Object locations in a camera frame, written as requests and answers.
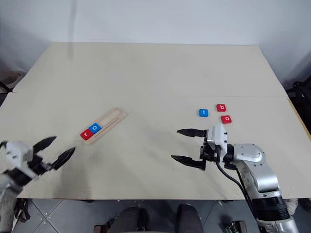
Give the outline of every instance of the table surface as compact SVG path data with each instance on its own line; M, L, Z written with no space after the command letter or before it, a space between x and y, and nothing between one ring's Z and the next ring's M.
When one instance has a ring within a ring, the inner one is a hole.
M46 162L77 148L20 197L243 199L215 164L200 171L171 158L199 159L202 139L176 130L220 123L218 103L232 117L229 143L263 148L285 198L311 197L309 135L258 46L53 42L1 106L0 139L56 135ZM113 107L128 116L86 145L79 134Z

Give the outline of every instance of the white wall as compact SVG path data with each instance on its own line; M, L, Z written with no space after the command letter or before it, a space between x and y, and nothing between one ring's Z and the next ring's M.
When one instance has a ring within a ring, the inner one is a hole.
M1 69L28 71L50 41L259 44L288 86L311 71L310 24L310 0L1 0Z

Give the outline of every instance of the gray tiled floor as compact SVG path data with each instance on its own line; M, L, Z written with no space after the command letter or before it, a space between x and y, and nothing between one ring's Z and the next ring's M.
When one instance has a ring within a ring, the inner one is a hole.
M18 222L13 233L91 233L94 225L105 224L130 206L145 208L149 214L149 229L174 232L178 206L188 203L201 217L205 232L222 233L220 224L244 220L249 233L258 233L247 204L243 200L219 205L213 200L98 200L87 203L80 200L39 200L29 203L30 220ZM311 212L300 205L294 215L300 233L310 232Z

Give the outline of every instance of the beige table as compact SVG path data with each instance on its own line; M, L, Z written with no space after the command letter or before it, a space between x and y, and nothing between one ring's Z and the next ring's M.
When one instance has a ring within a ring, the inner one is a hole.
M77 147L21 197L242 199L213 163L203 172L170 157L198 159L202 139L176 130L219 123L217 103L233 120L229 142L262 147L285 198L311 197L310 139L257 46L52 43L14 91L0 108L0 139L56 135L47 162ZM116 106L128 117L87 146L79 133Z

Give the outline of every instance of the table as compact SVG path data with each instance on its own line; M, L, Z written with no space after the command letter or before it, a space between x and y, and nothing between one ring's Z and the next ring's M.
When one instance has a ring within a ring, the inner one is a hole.
M202 139L176 130L220 123L218 103L232 117L229 142L264 149L284 198L311 197L310 135L258 46L53 42L1 106L0 139L56 135L46 162L77 147L24 198L243 199L215 164L203 172L171 158L199 158ZM128 116L86 145L79 134L113 107ZM9 166L2 156L0 171Z

